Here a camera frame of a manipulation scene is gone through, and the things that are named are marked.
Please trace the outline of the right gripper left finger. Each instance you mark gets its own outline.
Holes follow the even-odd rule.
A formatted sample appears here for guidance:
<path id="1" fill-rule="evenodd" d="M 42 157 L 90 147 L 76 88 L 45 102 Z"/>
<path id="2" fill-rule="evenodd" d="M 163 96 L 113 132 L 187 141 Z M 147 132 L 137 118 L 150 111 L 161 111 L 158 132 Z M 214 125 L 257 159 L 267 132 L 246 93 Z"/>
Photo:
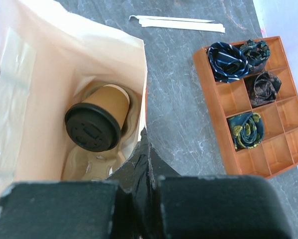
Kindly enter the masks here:
<path id="1" fill-rule="evenodd" d="M 133 186 L 117 180 L 22 182 L 0 196 L 0 239 L 149 239 L 149 142 L 141 132 Z"/>

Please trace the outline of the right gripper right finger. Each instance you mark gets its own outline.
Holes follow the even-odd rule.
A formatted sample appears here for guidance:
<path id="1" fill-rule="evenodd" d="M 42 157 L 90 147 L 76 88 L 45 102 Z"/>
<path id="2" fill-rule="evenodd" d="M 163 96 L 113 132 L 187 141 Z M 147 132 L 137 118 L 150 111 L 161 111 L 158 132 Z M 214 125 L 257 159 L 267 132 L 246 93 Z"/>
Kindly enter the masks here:
<path id="1" fill-rule="evenodd" d="M 252 175 L 156 174 L 151 239 L 290 239 L 277 193 Z"/>

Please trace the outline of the cardboard cup carrier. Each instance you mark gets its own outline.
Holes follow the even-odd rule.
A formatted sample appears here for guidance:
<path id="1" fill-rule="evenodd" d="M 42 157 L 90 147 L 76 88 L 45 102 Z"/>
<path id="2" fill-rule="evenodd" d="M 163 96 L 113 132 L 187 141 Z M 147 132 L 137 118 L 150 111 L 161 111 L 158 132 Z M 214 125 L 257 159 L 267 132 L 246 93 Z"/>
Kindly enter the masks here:
<path id="1" fill-rule="evenodd" d="M 62 180 L 104 180 L 131 156 L 136 143 L 140 140 L 140 131 L 145 126 L 145 117 L 141 109 L 142 96 L 127 87 L 123 89 L 130 97 L 130 106 L 119 143 L 113 149 L 104 152 L 90 152 L 75 146 L 65 161 Z"/>

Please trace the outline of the black cup lid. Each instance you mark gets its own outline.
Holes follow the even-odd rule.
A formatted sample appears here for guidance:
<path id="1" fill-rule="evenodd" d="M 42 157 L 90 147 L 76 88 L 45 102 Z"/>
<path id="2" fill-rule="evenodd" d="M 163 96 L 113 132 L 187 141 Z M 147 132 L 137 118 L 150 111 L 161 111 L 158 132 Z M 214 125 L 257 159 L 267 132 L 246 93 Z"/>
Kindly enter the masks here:
<path id="1" fill-rule="evenodd" d="M 72 141 L 87 151 L 111 150 L 121 139 L 118 122 L 109 112 L 94 104 L 74 104 L 66 112 L 64 121 Z"/>

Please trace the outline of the single brown paper cup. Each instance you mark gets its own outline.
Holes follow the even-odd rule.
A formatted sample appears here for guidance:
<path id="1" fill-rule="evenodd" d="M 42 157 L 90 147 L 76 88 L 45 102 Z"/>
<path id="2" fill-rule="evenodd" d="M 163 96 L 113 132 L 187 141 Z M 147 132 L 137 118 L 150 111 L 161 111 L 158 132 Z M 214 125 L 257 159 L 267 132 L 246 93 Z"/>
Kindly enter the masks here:
<path id="1" fill-rule="evenodd" d="M 122 129 L 130 106 L 129 95 L 123 88 L 113 84 L 104 85 L 82 102 L 94 104 L 104 109 Z"/>

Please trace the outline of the orange paper bag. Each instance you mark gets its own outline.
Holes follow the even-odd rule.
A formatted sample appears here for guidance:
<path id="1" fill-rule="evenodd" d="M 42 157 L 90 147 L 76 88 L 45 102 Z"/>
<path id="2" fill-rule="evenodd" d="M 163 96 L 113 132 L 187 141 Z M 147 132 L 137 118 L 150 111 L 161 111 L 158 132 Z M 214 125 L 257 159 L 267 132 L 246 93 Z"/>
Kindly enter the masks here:
<path id="1" fill-rule="evenodd" d="M 54 0 L 0 0 L 0 196 L 17 181 L 61 180 L 75 147 L 68 109 L 101 86 L 142 96 L 144 42 Z"/>

